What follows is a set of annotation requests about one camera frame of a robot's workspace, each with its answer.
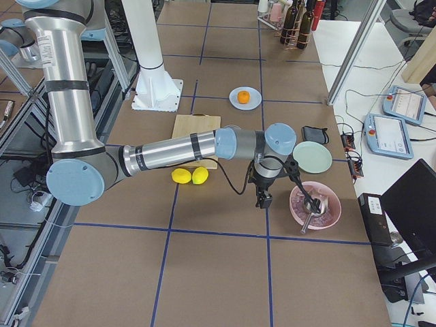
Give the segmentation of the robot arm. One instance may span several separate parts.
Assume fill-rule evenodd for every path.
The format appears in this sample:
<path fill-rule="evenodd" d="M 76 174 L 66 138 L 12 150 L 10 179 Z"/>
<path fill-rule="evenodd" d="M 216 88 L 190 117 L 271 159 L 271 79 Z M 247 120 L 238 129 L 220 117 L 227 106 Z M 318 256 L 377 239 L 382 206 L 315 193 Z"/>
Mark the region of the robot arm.
<path fill-rule="evenodd" d="M 193 161 L 247 159 L 246 183 L 255 185 L 257 206 L 268 208 L 269 187 L 283 176 L 302 186 L 292 158 L 296 133 L 275 123 L 265 131 L 219 128 L 140 146 L 108 145 L 100 127 L 112 127 L 115 111 L 91 102 L 82 38 L 102 39 L 108 29 L 103 1 L 21 1 L 25 24 L 36 36 L 57 142 L 46 174 L 50 193 L 84 206 L 139 172 Z"/>

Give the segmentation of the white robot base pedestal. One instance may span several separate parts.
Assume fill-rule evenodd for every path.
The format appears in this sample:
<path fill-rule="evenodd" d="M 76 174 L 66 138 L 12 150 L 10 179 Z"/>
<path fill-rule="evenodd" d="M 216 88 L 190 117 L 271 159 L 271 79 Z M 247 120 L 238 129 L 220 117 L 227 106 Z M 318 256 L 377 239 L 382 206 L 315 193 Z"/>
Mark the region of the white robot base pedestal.
<path fill-rule="evenodd" d="M 165 69 L 152 2 L 126 0 L 122 4 L 140 66 L 132 108 L 176 112 L 183 81 L 173 79 Z"/>

